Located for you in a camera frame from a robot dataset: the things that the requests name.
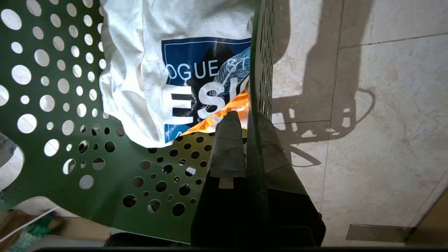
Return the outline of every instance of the perforated metal panel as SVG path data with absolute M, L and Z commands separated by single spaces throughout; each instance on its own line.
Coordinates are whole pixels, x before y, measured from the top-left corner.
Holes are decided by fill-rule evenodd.
M 212 136 L 146 149 L 103 114 L 99 1 L 3 0 L 0 10 L 0 131 L 25 159 L 0 210 L 45 196 L 103 225 L 188 242 Z

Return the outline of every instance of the white t-shirt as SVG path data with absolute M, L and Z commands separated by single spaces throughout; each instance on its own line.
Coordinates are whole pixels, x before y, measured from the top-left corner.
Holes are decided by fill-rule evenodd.
M 164 147 L 219 111 L 249 75 L 254 0 L 104 0 L 104 111 Z

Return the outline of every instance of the white lettering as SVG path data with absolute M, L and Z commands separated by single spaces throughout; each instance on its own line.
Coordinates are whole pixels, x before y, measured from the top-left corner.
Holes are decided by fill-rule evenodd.
M 211 71 L 212 71 L 213 69 L 218 69 L 217 66 L 211 66 L 212 63 L 216 63 L 216 62 L 218 62 L 218 60 L 213 60 L 213 61 L 209 61 L 209 62 L 208 62 L 208 74 L 210 75 L 210 77 L 211 77 L 211 76 L 217 76 L 217 75 L 218 75 L 218 72 L 216 72 L 216 73 L 214 73 L 214 74 L 211 73 Z
M 172 68 L 172 71 L 174 72 L 174 76 L 171 76 L 171 71 L 170 71 L 170 69 L 169 69 L 169 67 L 171 67 Z M 172 79 L 175 79 L 176 77 L 177 77 L 177 72 L 176 72 L 176 69 L 174 68 L 174 66 L 173 65 L 171 65 L 171 64 L 167 64 L 167 69 L 168 69 L 168 77 L 172 80 Z
M 193 122 L 193 117 L 176 117 L 172 115 L 173 108 L 191 109 L 190 100 L 173 100 L 171 94 L 191 95 L 191 87 L 165 85 L 162 90 L 164 123 L 182 125 Z
M 183 66 L 186 67 L 187 69 L 190 69 L 190 66 L 184 63 L 184 64 L 180 64 L 177 67 L 177 72 L 179 73 L 179 76 L 181 77 L 181 79 L 183 79 L 184 81 L 187 81 L 187 80 L 191 79 L 191 72 L 184 72 L 184 74 L 187 74 L 188 77 L 186 77 L 186 78 L 183 77 L 181 74 L 181 67 L 183 67 Z
M 202 86 L 199 90 L 199 101 L 205 105 L 216 105 L 217 108 L 214 111 L 207 112 L 206 108 L 198 110 L 198 116 L 202 119 L 209 117 L 216 111 L 219 111 L 225 106 L 224 99 L 219 96 L 208 96 L 209 91 L 216 91 L 217 94 L 224 92 L 224 86 L 219 82 L 209 82 Z
M 245 62 L 247 59 L 250 59 L 250 57 L 244 57 L 244 58 L 243 58 L 243 70 L 246 69 L 246 68 L 244 67 L 244 62 Z
M 198 79 L 202 79 L 205 77 L 206 73 L 205 73 L 205 62 L 204 61 L 202 61 L 202 75 L 201 76 L 198 75 L 198 65 L 196 63 L 194 64 L 194 74 L 196 75 L 196 78 L 198 78 Z

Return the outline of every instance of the beige tile floor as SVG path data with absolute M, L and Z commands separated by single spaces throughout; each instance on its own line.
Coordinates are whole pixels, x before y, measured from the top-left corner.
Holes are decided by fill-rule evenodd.
M 396 245 L 345 236 L 414 226 L 448 186 L 448 1 L 277 4 L 273 122 L 323 244 Z

